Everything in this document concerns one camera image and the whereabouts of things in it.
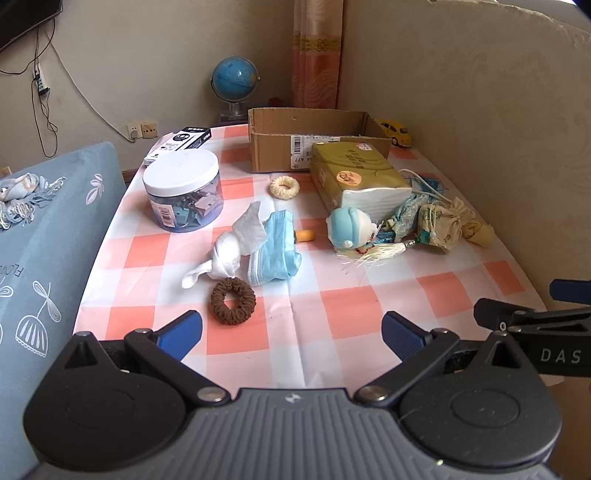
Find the yellow toy car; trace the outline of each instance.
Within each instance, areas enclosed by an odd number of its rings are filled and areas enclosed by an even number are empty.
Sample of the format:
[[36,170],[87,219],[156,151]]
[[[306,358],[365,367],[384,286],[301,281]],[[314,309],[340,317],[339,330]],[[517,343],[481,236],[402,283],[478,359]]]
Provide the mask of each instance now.
[[413,138],[408,133],[407,128],[400,122],[393,120],[376,120],[378,125],[382,127],[384,133],[392,139],[392,145],[399,145],[400,147],[412,147]]

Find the blue gripper pad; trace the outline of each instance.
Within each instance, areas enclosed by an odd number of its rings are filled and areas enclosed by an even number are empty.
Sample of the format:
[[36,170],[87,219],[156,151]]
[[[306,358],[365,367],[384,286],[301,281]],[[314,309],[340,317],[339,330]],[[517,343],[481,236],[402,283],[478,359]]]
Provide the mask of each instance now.
[[550,283],[550,296],[558,301],[591,305],[591,281],[553,280]]
[[396,312],[386,312],[382,340],[404,362],[431,341],[431,334]]
[[189,310],[154,332],[154,336],[158,347],[176,360],[182,360],[197,345],[202,333],[201,315],[195,310]]

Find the pink and white tablecloth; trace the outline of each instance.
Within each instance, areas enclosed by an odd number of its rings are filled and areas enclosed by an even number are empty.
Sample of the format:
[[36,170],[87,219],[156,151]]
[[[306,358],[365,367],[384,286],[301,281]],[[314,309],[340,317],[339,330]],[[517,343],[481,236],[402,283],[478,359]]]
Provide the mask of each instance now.
[[[447,327],[463,338],[489,333],[476,325],[472,306],[489,297],[544,309],[527,277],[500,241],[484,249],[461,240],[451,253],[419,246],[372,267],[347,264],[326,237],[326,209],[307,173],[294,174],[300,194],[282,201],[268,193],[277,174],[251,174],[246,125],[220,127],[201,148],[220,160],[225,206],[208,227],[168,233],[152,219],[141,168],[133,179],[100,248],[82,298],[74,331],[119,339],[138,327],[159,329],[195,309],[203,337],[184,363],[233,393],[239,387],[318,388],[354,391],[399,363],[384,345],[384,312],[396,310],[425,330]],[[459,194],[416,149],[392,148],[389,160],[438,177]],[[261,201],[261,218],[293,212],[296,228],[313,229],[314,242],[298,244],[302,264],[290,281],[255,289],[254,315],[239,326],[219,324],[208,310],[215,282],[206,275],[189,289],[182,276],[203,262],[221,232],[250,202]],[[243,257],[243,273],[248,259]]]

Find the power outlet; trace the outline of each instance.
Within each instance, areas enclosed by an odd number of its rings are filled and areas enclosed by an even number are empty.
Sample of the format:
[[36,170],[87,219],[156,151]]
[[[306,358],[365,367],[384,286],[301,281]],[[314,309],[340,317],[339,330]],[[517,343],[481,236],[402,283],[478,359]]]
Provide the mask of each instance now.
[[127,138],[135,141],[136,138],[142,138],[142,126],[140,122],[127,122],[125,124],[127,129]]
[[155,122],[145,122],[141,124],[142,137],[144,138],[156,138],[158,136],[158,128],[156,128]]
[[8,177],[9,175],[12,175],[12,170],[10,167],[0,167],[0,179]]
[[37,62],[35,62],[35,67],[33,68],[33,78],[37,84],[37,93],[39,96],[48,94],[50,90],[49,85],[47,84],[47,80],[45,79],[45,75],[41,69],[41,64]]

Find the plastic jar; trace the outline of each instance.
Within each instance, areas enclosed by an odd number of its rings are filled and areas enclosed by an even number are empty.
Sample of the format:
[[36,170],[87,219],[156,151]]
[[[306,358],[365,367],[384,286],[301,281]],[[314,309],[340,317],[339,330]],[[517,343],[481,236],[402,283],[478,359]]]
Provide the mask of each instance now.
[[190,232],[213,222],[223,209],[219,163],[203,148],[170,152],[144,172],[156,222],[169,232]]

